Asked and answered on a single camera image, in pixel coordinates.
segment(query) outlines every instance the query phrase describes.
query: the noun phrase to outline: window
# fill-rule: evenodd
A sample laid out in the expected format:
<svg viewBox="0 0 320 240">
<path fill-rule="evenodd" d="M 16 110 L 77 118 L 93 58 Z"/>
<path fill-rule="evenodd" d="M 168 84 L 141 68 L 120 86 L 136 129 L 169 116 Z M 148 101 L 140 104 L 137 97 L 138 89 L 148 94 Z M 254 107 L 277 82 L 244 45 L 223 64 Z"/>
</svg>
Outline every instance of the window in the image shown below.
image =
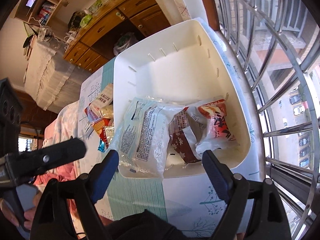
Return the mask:
<svg viewBox="0 0 320 240">
<path fill-rule="evenodd" d="M 319 174 L 320 35 L 301 0 L 215 0 L 220 30 L 255 99 L 266 162 L 315 189 Z M 308 226 L 310 203 L 282 188 L 292 237 Z"/>
</svg>

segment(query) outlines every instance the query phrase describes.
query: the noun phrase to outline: teal striped pattern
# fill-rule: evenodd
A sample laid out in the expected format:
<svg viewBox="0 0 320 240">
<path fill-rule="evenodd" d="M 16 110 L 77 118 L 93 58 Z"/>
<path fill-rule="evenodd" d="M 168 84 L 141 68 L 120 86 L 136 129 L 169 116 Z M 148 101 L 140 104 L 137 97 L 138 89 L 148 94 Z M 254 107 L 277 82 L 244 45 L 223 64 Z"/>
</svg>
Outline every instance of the teal striped pattern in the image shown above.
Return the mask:
<svg viewBox="0 0 320 240">
<path fill-rule="evenodd" d="M 113 83 L 115 57 L 103 66 L 101 90 Z M 107 195 L 114 220 L 149 210 L 168 221 L 162 181 L 159 179 L 127 179 L 116 171 Z"/>
</svg>

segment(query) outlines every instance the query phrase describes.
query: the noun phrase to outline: wooden cabinet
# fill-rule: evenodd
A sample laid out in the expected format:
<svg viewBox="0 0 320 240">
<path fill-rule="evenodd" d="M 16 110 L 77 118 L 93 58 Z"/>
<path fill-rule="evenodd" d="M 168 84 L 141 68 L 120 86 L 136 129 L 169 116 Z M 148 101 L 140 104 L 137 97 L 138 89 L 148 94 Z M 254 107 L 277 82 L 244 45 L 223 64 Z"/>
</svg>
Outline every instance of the wooden cabinet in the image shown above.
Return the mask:
<svg viewBox="0 0 320 240">
<path fill-rule="evenodd" d="M 93 62 L 99 54 L 93 49 L 88 49 L 82 57 L 76 62 L 76 65 L 86 68 L 91 62 Z"/>
<path fill-rule="evenodd" d="M 91 73 L 97 71 L 101 68 L 108 60 L 103 56 L 98 56 L 93 62 L 91 62 L 85 69 L 90 71 Z"/>
<path fill-rule="evenodd" d="M 83 35 L 80 41 L 91 47 L 98 39 L 117 26 L 124 19 L 125 17 L 119 10 L 113 9 L 93 25 L 85 35 Z"/>
<path fill-rule="evenodd" d="M 167 18 L 158 5 L 154 5 L 133 16 L 130 18 L 130 21 L 137 26 L 146 37 L 170 27 Z"/>
<path fill-rule="evenodd" d="M 71 51 L 64 57 L 65 60 L 70 61 L 71 63 L 76 63 L 78 59 L 89 49 L 88 46 L 81 42 L 77 42 L 77 44 L 71 49 Z"/>
<path fill-rule="evenodd" d="M 120 4 L 118 9 L 130 18 L 155 4 L 157 4 L 155 0 L 127 0 Z"/>
</svg>

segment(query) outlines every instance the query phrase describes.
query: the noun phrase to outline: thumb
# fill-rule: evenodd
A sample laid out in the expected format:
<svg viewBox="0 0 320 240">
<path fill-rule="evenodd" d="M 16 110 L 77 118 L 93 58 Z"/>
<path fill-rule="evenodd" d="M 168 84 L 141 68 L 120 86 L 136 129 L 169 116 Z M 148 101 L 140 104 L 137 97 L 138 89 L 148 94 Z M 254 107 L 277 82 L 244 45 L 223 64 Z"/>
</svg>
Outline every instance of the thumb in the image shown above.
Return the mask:
<svg viewBox="0 0 320 240">
<path fill-rule="evenodd" d="M 16 227 L 19 226 L 19 222 L 14 215 L 14 213 L 11 211 L 11 209 L 7 206 L 4 199 L 0 199 L 0 209 L 4 215 L 4 217 L 9 220 L 12 224 L 14 224 Z"/>
</svg>

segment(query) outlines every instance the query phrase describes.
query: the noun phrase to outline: white fabric cover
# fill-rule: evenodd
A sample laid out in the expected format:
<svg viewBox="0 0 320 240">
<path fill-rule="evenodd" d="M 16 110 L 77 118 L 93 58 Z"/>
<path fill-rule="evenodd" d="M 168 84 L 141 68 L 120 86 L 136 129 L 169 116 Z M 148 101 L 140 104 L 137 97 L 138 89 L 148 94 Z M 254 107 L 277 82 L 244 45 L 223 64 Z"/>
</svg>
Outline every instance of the white fabric cover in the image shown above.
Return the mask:
<svg viewBox="0 0 320 240">
<path fill-rule="evenodd" d="M 24 84 L 37 105 L 59 113 L 66 105 L 79 100 L 81 84 L 91 73 L 63 59 L 64 44 L 56 40 L 34 43 Z"/>
</svg>

